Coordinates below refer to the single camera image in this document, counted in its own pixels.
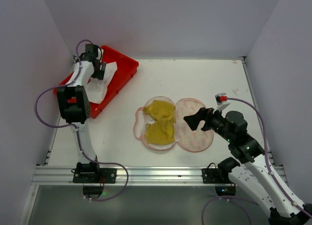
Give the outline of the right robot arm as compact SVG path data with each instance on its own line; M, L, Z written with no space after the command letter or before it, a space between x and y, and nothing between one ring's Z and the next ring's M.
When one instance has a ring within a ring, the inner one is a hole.
M201 121L202 131L214 131L228 141L231 157L215 170L221 181L236 184L268 215L271 225L303 225L312 218L312 206L300 200L281 179L269 162L264 149L248 134L242 113L201 108L184 121L195 131Z

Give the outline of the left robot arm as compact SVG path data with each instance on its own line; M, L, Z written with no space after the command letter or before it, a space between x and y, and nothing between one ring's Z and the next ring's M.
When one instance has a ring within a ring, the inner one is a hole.
M90 78L103 80L106 66L101 62L103 50L89 40L85 42L85 52L77 54L74 72L68 83L56 89L60 115L71 126L78 151L75 176L99 173L88 129L91 106L85 87Z

